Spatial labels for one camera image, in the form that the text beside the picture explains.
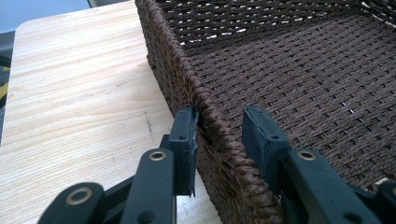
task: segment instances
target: wood grain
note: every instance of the wood grain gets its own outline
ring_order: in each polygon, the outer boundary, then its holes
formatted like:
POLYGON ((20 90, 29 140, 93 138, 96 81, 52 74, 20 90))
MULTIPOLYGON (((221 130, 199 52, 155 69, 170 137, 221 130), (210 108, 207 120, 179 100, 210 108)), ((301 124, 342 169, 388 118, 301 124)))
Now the wood grain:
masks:
MULTIPOLYGON (((36 223, 63 189, 133 175, 173 118, 133 2, 28 21, 16 33, 0 148, 2 223, 36 223)), ((220 223, 197 176, 179 223, 220 223)))

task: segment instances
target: clamp jaw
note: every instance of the clamp jaw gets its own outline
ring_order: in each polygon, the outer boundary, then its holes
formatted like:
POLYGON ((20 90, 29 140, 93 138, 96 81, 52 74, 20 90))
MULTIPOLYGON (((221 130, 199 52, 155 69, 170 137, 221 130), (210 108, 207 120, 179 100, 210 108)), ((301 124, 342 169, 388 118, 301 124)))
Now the clamp jaw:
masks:
POLYGON ((178 111, 171 133, 142 155, 134 176, 106 191, 96 183, 65 189, 38 223, 176 223, 176 196, 195 196, 197 120, 191 107, 178 111))
POLYGON ((242 141, 281 197, 287 223, 395 223, 396 184, 376 195, 349 186, 316 151, 291 149, 288 137, 264 111, 245 106, 242 141))

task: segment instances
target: metal rivet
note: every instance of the metal rivet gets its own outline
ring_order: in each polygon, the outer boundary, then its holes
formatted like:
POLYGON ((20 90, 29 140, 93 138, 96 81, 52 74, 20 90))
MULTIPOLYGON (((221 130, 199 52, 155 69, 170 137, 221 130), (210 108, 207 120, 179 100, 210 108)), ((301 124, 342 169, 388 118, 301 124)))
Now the metal rivet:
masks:
POLYGON ((299 152, 297 153, 297 155, 298 155, 300 158, 302 158, 302 159, 304 159, 304 160, 306 160, 306 161, 314 161, 314 160, 317 158, 317 156, 315 156, 314 154, 312 154, 312 153, 309 152, 309 151, 299 151, 299 152))
POLYGON ((166 153, 164 153, 162 151, 155 151, 155 152, 152 152, 151 154, 149 154, 148 157, 152 161, 161 161, 161 160, 165 159, 166 153))
POLYGON ((87 202, 91 198, 91 196, 92 196, 92 190, 89 188, 84 187, 84 188, 75 189, 67 196, 66 203, 69 205, 78 205, 87 202), (85 195, 80 199, 74 199, 73 197, 76 196, 76 194, 78 193, 85 193, 85 195))

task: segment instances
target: woven basket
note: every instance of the woven basket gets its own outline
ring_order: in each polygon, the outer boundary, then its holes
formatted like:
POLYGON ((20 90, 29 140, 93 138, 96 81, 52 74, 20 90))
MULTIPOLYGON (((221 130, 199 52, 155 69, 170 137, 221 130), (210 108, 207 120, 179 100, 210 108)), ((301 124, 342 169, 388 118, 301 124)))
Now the woven basket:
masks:
POLYGON ((136 0, 170 110, 200 112, 198 171, 225 223, 281 223, 241 143, 243 105, 346 182, 396 179, 395 1, 136 0))

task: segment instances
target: brown woven basket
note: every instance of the brown woven basket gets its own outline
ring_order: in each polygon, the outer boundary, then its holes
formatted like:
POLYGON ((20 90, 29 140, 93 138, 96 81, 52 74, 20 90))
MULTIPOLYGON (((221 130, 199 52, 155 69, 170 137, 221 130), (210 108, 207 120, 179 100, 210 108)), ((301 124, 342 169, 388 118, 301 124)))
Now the brown woven basket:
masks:
POLYGON ((346 182, 395 181, 395 1, 136 4, 170 110, 200 112, 198 171, 223 222, 283 222, 241 144, 243 105, 269 112, 346 182))

